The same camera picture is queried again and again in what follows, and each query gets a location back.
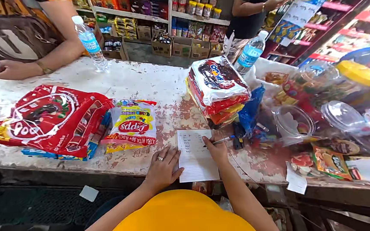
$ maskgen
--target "bottle label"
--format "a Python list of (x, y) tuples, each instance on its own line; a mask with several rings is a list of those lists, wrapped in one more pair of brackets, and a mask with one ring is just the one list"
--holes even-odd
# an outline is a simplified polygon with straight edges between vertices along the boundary
[(95, 38), (90, 40), (81, 40), (81, 42), (89, 53), (96, 53), (101, 50), (100, 45)]

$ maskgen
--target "forearm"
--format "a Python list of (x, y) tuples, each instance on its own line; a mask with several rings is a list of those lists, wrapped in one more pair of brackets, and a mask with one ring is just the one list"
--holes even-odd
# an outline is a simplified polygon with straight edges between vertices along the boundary
[(110, 211), (105, 213), (94, 224), (92, 224), (87, 231), (112, 231), (123, 219), (129, 214), (140, 209), (147, 203), (156, 193), (142, 184), (129, 196), (123, 199)]
[(54, 71), (76, 60), (84, 50), (79, 40), (66, 40), (39, 61), (44, 67)]
[(243, 3), (239, 7), (232, 9), (232, 15), (238, 17), (251, 16), (256, 13), (262, 12), (264, 3)]
[(257, 231), (278, 230), (272, 218), (246, 187), (234, 167), (225, 161), (219, 164), (218, 168), (235, 214), (242, 217)]

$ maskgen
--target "pen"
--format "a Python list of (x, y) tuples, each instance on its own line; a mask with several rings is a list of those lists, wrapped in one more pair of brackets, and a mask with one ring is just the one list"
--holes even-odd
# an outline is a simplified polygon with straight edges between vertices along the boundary
[(230, 137), (225, 137), (225, 138), (223, 138), (223, 139), (220, 139), (220, 140), (218, 140), (218, 141), (215, 141), (215, 142), (213, 142), (212, 144), (219, 144), (219, 143), (221, 143), (222, 141), (229, 140), (229, 139), (234, 139), (234, 138), (235, 138), (235, 136), (234, 136), (234, 135), (232, 135), (232, 136), (230, 136)]

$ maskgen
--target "lined paper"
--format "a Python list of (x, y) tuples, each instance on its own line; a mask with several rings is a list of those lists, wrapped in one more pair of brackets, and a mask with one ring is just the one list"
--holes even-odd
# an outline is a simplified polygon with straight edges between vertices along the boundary
[(209, 129), (178, 130), (179, 167), (185, 170), (179, 177), (179, 182), (219, 180), (219, 171), (212, 159), (202, 137), (211, 138)]

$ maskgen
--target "water bottle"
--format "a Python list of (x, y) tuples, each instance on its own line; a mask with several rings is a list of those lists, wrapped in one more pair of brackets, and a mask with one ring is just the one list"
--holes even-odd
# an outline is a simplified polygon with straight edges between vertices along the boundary
[(265, 49), (265, 39), (268, 32), (261, 30), (258, 36), (251, 39), (243, 48), (242, 54), (239, 56), (234, 67), (236, 71), (243, 77), (254, 65), (256, 60)]
[(78, 32), (78, 37), (88, 51), (94, 64), (97, 67), (96, 71), (107, 71), (109, 62), (104, 58), (100, 45), (95, 38), (92, 30), (84, 24), (84, 20), (81, 16), (72, 16), (72, 21), (75, 23), (75, 30)]

